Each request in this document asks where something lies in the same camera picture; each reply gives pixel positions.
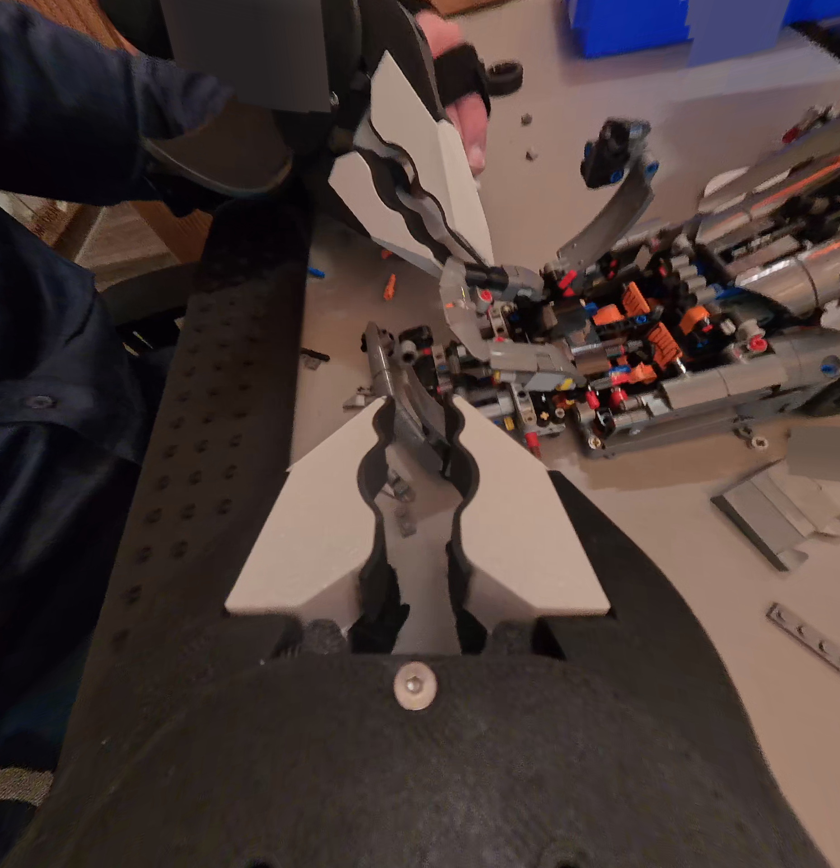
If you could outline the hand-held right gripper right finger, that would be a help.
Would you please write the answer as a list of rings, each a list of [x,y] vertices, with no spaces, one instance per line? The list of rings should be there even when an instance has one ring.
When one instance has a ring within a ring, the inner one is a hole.
[[[555,474],[461,396],[447,399],[447,446],[460,495],[447,544],[460,651],[482,652],[505,623],[608,615]]]

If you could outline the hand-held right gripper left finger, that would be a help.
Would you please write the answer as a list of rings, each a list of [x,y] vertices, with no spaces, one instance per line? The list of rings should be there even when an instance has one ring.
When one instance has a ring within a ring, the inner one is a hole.
[[[353,650],[391,653],[396,573],[376,499],[395,403],[379,397],[296,461],[225,600],[232,615],[336,624]]]

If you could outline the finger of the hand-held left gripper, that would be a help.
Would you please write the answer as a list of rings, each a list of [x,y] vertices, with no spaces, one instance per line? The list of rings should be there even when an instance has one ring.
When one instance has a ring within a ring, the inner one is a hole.
[[[372,149],[358,147],[357,152],[396,160],[407,176],[404,188],[421,188],[435,197],[445,211],[447,224],[489,255],[489,266],[493,265],[487,217],[460,136],[450,120],[439,125],[436,147],[414,148],[410,156],[382,146],[380,141],[374,141]]]
[[[346,153],[333,163],[328,184],[372,241],[427,274],[440,277],[450,259],[488,269],[489,255],[447,224],[430,193],[404,188],[406,179],[396,160]]]

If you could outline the grey lego panel strip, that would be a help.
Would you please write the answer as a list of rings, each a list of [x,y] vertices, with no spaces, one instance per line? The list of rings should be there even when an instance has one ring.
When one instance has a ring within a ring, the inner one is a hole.
[[[440,404],[429,396],[411,366],[403,366],[395,353],[395,340],[374,321],[362,334],[374,396],[394,402],[394,434],[428,472],[452,483],[453,447],[464,426],[464,416],[452,402]]]

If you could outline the grey lego car model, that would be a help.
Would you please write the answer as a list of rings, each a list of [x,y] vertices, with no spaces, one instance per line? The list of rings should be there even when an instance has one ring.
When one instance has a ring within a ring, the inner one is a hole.
[[[802,410],[840,414],[840,113],[815,107],[752,167],[718,175],[685,222],[637,226],[657,161],[647,122],[609,118],[588,141],[588,188],[619,186],[537,274],[466,266],[442,287],[451,339],[388,334],[436,450],[459,395],[538,455],[570,423],[618,453]]]

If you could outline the person's left forearm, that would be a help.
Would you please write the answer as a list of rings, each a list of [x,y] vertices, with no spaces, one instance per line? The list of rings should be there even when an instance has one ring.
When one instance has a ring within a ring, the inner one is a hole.
[[[161,200],[145,141],[202,128],[231,96],[211,75],[0,2],[1,191],[103,207]]]

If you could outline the grey lego connector assembly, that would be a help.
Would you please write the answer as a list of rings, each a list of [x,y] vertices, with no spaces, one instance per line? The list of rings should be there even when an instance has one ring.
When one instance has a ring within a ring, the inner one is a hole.
[[[394,502],[394,517],[401,537],[414,536],[416,522],[414,521],[412,505],[415,500],[415,492],[410,483],[395,471],[388,470],[387,482],[382,491]]]

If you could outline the grey lego tile panel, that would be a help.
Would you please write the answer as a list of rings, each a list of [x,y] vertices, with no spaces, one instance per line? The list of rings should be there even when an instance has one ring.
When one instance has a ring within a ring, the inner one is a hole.
[[[808,559],[809,540],[840,542],[840,505],[816,481],[773,462],[710,499],[779,572],[794,572]]]

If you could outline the dark perforated panel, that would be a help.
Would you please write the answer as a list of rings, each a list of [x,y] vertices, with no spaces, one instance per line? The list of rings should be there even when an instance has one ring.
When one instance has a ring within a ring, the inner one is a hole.
[[[191,279],[141,474],[94,630],[61,766],[124,754],[289,658],[284,615],[225,600],[291,459],[314,211],[304,193],[217,211]]]

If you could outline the bright blue object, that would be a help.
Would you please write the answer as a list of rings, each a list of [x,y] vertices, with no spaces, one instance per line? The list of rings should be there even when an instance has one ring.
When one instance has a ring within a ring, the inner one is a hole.
[[[787,26],[840,16],[840,1],[571,1],[564,6],[584,58],[689,42],[692,64],[771,49]]]

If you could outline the person's dark blue clothing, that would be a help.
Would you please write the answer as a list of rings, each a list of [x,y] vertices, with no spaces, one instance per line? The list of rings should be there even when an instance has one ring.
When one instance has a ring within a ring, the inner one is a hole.
[[[57,763],[173,361],[0,206],[0,767]]]

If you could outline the long thin grey studded plate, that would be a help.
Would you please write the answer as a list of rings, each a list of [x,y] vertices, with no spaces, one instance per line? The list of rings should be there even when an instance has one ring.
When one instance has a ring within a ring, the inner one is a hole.
[[[799,646],[840,674],[840,646],[778,602],[771,603],[766,618]]]

